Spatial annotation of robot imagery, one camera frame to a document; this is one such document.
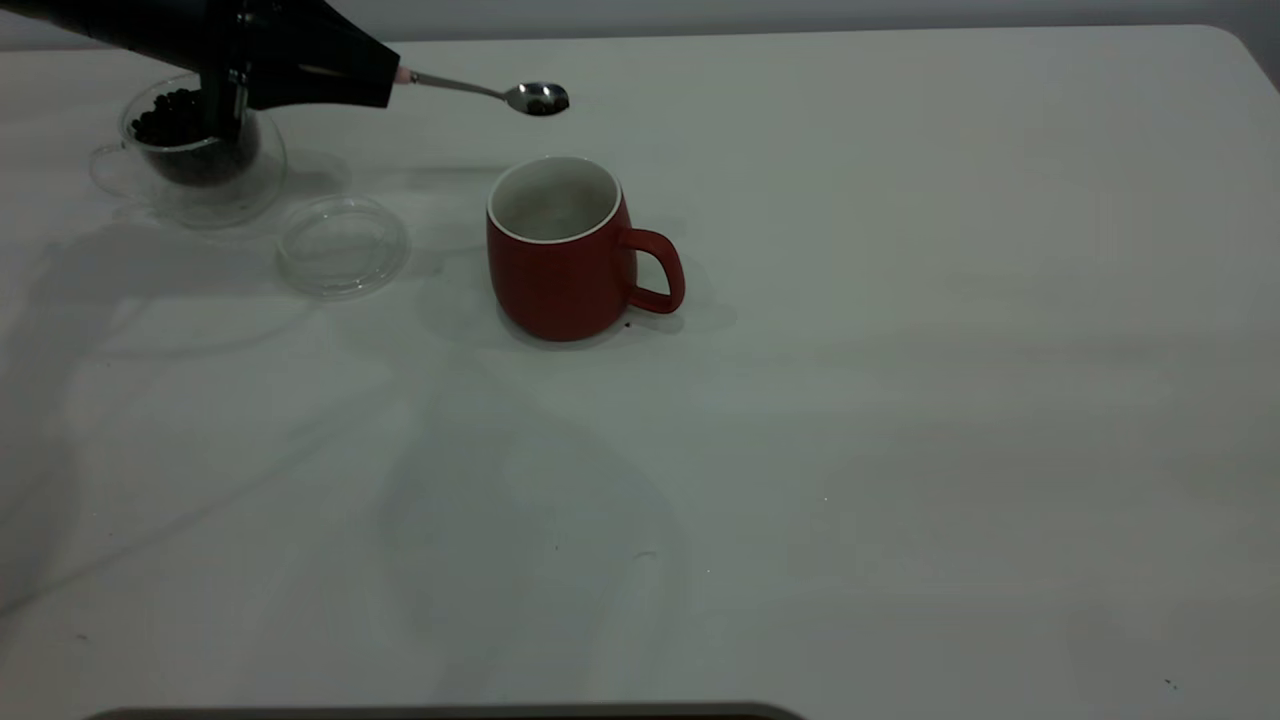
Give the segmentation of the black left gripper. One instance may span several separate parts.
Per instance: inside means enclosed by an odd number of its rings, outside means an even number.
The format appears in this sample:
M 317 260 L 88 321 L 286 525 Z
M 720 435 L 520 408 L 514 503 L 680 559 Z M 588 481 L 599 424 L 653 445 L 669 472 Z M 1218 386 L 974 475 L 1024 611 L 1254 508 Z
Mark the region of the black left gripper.
M 255 65 L 284 69 L 250 74 Z M 385 108 L 401 56 L 326 1 L 206 1 L 198 70 L 204 128 L 236 142 L 244 109 L 300 105 Z

